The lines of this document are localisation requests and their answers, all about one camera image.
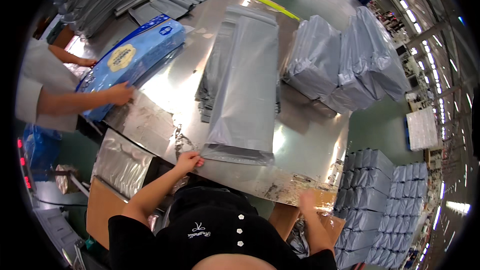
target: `green floor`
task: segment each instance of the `green floor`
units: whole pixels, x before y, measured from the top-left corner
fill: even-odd
[[[320,15],[333,27],[342,30],[348,24],[348,16],[359,5],[356,0],[272,0],[303,19]],[[364,148],[380,149],[394,164],[402,165],[423,159],[421,152],[407,149],[404,118],[408,113],[406,101],[397,103],[389,98],[375,103],[367,110],[352,114],[348,135],[348,150]],[[78,132],[64,133],[57,162],[76,167],[84,181],[90,180],[98,146]],[[251,198],[259,213],[268,218],[273,204],[260,198]],[[70,208],[69,221],[82,237],[85,231],[85,208]]]

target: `factory floor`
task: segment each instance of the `factory floor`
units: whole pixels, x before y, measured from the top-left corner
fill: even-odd
[[[355,13],[360,4],[357,0],[272,0],[298,15],[309,19],[312,15],[320,15],[333,27],[344,30],[348,25],[349,15]],[[394,164],[403,165],[423,160],[422,152],[412,152],[407,148],[404,119],[409,112],[407,102],[394,102],[389,98],[376,102],[366,110],[355,111],[350,119],[348,135],[348,151],[364,148],[380,149]],[[64,133],[59,164],[73,165],[79,170],[82,180],[89,181],[96,153],[99,146],[81,135]],[[87,199],[82,194],[62,195],[54,182],[41,183],[40,189],[45,201],[61,203],[86,204]],[[273,203],[250,196],[251,203],[261,216],[268,218],[273,209]],[[69,222],[83,238],[88,237],[85,229],[86,207],[65,207],[69,213]]]

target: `worker in background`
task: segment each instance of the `worker in background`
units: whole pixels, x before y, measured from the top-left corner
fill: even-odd
[[[45,129],[73,132],[88,125],[79,116],[83,111],[102,105],[124,105],[132,97],[127,82],[93,93],[75,93],[79,79],[63,63],[93,67],[96,60],[77,57],[45,41],[30,39],[15,100],[15,116]]]
[[[172,187],[194,167],[204,164],[198,152],[184,152],[177,165],[141,188],[108,220],[112,270],[336,270],[334,243],[315,210],[313,191],[300,197],[308,228],[310,256],[300,259],[276,229],[260,217],[239,191],[211,181],[178,189],[170,224],[156,235],[148,216]]]

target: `brown cardboard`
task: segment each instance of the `brown cardboard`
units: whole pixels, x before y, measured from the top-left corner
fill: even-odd
[[[127,205],[121,196],[97,177],[93,178],[88,197],[86,228],[90,236],[106,249],[109,249],[109,219],[121,215]]]

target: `wrapped white packages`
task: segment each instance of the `wrapped white packages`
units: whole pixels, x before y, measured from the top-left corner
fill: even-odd
[[[309,99],[324,98],[339,84],[340,32],[319,15],[298,26],[285,82]]]

